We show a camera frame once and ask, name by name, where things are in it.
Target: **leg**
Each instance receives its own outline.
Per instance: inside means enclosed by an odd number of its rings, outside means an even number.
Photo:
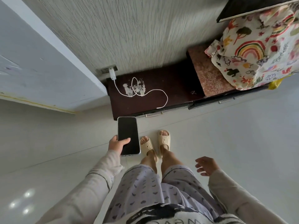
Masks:
[[[160,135],[168,135],[168,132],[166,131],[160,131]],[[173,152],[168,151],[167,145],[161,145],[160,146],[160,152],[162,155],[162,164],[161,164],[161,172],[164,174],[164,172],[173,165],[183,165],[181,161],[179,161]]]
[[[140,144],[144,144],[148,140],[149,140],[148,137],[144,136],[141,138]],[[150,166],[155,171],[155,173],[157,173],[156,160],[157,160],[157,155],[156,155],[155,151],[150,150],[150,151],[148,151],[146,157],[144,157],[141,160],[140,164]]]

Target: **slipper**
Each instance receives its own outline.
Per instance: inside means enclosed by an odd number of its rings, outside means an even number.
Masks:
[[[145,156],[147,156],[147,153],[148,153],[148,151],[150,151],[150,150],[153,150],[154,152],[155,152],[155,154],[156,154],[156,151],[154,150],[154,147],[153,147],[153,145],[152,145],[152,141],[150,140],[150,138],[148,137],[148,141],[147,142],[145,142],[144,144],[140,144],[140,150],[141,150],[141,152],[145,155]]]
[[[160,157],[162,157],[161,154],[161,145],[167,145],[168,146],[168,151],[170,151],[170,133],[168,131],[166,131],[168,133],[168,135],[160,135],[160,132],[158,133],[158,141],[159,141],[159,152],[160,152]]]

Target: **smartphone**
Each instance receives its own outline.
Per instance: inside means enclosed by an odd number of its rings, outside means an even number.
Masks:
[[[131,141],[124,145],[121,156],[132,156],[140,154],[140,142],[138,136],[137,120],[135,117],[118,117],[118,140],[131,138]]]

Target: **white stain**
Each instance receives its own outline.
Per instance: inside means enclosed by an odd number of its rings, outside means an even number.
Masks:
[[[137,94],[142,96],[145,94],[145,84],[142,79],[138,81],[138,88],[137,88],[137,84],[133,84],[133,89],[132,89],[132,87],[128,86],[127,83],[123,84],[123,87],[128,96],[133,96],[135,94],[134,91],[137,91],[137,89],[138,89]]]

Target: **left hand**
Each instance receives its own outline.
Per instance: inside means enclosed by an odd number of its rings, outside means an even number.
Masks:
[[[123,150],[123,146],[128,144],[131,141],[131,138],[127,138],[121,141],[117,140],[117,135],[115,135],[111,140],[109,141],[109,147],[108,150],[114,150],[118,153],[118,155],[121,155],[121,151]]]

